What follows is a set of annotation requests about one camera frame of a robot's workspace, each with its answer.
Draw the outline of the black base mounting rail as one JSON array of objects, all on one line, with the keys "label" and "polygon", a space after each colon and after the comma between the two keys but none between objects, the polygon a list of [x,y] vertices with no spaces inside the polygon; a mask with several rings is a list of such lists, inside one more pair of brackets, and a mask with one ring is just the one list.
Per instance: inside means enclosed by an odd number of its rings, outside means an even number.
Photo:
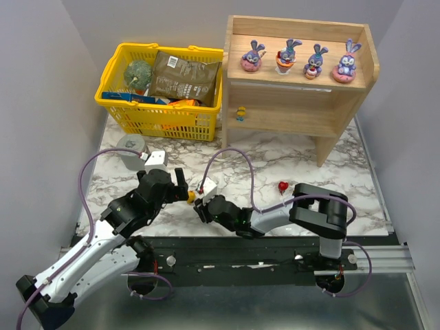
[{"label": "black base mounting rail", "polygon": [[319,286],[338,293],[349,274],[398,272],[407,248],[393,236],[354,237],[337,259],[319,253],[316,237],[136,237],[98,262],[99,284],[128,274],[143,287],[157,272],[173,287]]}]

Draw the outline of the blue box in basket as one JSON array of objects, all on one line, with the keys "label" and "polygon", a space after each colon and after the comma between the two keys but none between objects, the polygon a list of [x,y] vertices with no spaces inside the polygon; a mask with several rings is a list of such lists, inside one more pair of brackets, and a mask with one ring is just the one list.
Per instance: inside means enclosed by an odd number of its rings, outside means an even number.
[{"label": "blue box in basket", "polygon": [[102,92],[101,96],[102,96],[102,99],[105,99],[105,100],[119,100],[119,101],[127,101],[127,102],[155,104],[154,97],[138,95],[136,93],[105,91],[105,92]]}]

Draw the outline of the wooden two-tier shelf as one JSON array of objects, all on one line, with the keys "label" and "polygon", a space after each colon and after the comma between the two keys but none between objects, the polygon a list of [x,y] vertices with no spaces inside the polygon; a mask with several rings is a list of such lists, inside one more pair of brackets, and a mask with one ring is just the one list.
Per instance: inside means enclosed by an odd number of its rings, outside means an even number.
[{"label": "wooden two-tier shelf", "polygon": [[[276,55],[287,39],[301,40],[296,62],[288,74],[276,71]],[[332,70],[352,39],[362,47],[355,53],[356,77],[350,83],[333,79]],[[252,40],[265,46],[257,72],[241,68]],[[314,45],[327,47],[322,72],[307,79],[303,68]],[[373,36],[367,24],[232,15],[228,19],[223,53],[222,144],[231,129],[266,130],[313,138],[316,161],[324,164],[380,74]],[[244,121],[237,109],[246,108]]]}]

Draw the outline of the brown snack bag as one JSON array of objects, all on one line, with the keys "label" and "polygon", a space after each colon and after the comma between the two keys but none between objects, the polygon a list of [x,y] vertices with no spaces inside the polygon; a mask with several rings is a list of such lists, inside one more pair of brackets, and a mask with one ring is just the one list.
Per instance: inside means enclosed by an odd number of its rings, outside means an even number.
[{"label": "brown snack bag", "polygon": [[152,68],[148,95],[177,100],[197,100],[211,107],[215,101],[220,62],[185,60],[159,51]]}]

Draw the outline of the small yellow striped toy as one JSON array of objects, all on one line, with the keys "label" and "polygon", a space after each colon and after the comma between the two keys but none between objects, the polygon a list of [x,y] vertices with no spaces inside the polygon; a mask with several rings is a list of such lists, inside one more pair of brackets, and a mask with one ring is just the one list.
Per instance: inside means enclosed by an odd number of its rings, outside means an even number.
[{"label": "small yellow striped toy", "polygon": [[236,120],[239,122],[244,121],[244,117],[246,115],[246,108],[245,107],[239,107],[236,111]]}]

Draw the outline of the grey cup with print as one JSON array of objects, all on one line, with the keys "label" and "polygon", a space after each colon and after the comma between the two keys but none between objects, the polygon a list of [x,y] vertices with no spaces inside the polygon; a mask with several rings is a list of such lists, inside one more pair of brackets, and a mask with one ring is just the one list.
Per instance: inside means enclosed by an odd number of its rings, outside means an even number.
[{"label": "grey cup with print", "polygon": [[[129,149],[139,153],[150,154],[149,148],[145,139],[140,134],[126,134],[117,143],[117,148]],[[126,151],[118,151],[120,159],[123,161],[126,168],[130,171],[143,171],[145,161],[135,155]]]}]

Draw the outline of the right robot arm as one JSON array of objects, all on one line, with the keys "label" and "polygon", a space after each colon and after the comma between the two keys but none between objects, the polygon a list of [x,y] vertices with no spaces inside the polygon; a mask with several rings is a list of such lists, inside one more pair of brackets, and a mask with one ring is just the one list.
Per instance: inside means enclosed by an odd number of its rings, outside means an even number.
[{"label": "right robot arm", "polygon": [[336,191],[309,184],[296,184],[287,198],[264,210],[240,208],[223,195],[211,194],[195,200],[194,210],[204,223],[214,221],[239,237],[253,239],[289,224],[300,226],[319,236],[319,254],[339,259],[347,237],[347,210],[356,212],[348,197]]}]

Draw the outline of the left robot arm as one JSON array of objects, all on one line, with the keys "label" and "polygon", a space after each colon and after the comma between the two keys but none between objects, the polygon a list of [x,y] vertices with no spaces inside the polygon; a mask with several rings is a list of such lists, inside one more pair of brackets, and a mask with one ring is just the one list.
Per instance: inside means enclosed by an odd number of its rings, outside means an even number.
[{"label": "left robot arm", "polygon": [[113,200],[89,231],[55,264],[36,276],[24,275],[16,288],[44,329],[58,329],[76,306],[107,280],[129,272],[157,271],[153,247],[134,232],[148,226],[163,205],[188,199],[181,168],[177,182],[165,170],[141,170],[139,185]]}]

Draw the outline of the purple bunny with strawberry cake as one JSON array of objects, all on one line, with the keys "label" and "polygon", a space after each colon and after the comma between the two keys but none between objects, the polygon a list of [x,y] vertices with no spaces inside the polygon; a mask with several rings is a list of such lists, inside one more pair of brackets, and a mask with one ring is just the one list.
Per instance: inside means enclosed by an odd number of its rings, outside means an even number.
[{"label": "purple bunny with strawberry cake", "polygon": [[322,64],[324,62],[323,55],[329,51],[327,47],[321,47],[318,43],[313,46],[313,50],[314,53],[309,57],[303,68],[303,74],[310,80],[319,77],[321,74]]}]

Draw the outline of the yellow plastic shopping basket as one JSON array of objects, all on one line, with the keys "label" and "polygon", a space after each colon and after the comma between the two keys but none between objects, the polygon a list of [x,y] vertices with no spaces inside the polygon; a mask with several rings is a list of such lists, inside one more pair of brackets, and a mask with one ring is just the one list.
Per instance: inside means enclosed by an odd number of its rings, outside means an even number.
[{"label": "yellow plastic shopping basket", "polygon": [[223,50],[198,47],[164,47],[157,43],[121,43],[109,59],[95,93],[96,103],[104,107],[125,133],[162,138],[211,141],[215,137],[217,115],[221,110],[222,71],[217,74],[214,104],[211,107],[169,106],[177,99],[154,97],[155,104],[102,99],[102,92],[135,94],[124,81],[124,71],[132,61],[143,60],[152,65],[159,51],[179,58],[203,63],[223,60]]}]

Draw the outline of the green toy pumpkin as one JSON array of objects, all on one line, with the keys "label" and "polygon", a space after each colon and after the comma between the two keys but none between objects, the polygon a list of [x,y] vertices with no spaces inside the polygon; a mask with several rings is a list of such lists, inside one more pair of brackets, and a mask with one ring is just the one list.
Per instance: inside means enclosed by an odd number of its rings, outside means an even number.
[{"label": "green toy pumpkin", "polygon": [[124,71],[124,81],[128,88],[145,92],[151,83],[153,68],[145,60],[134,60]]}]

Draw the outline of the yellow duck toy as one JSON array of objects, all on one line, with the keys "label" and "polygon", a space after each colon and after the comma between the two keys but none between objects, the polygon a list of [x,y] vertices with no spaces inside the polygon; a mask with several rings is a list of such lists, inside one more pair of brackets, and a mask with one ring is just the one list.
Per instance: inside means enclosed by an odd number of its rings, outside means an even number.
[{"label": "yellow duck toy", "polygon": [[188,191],[188,199],[187,199],[187,203],[188,204],[192,204],[195,200],[196,200],[197,196],[195,191],[193,190],[189,190]]}]

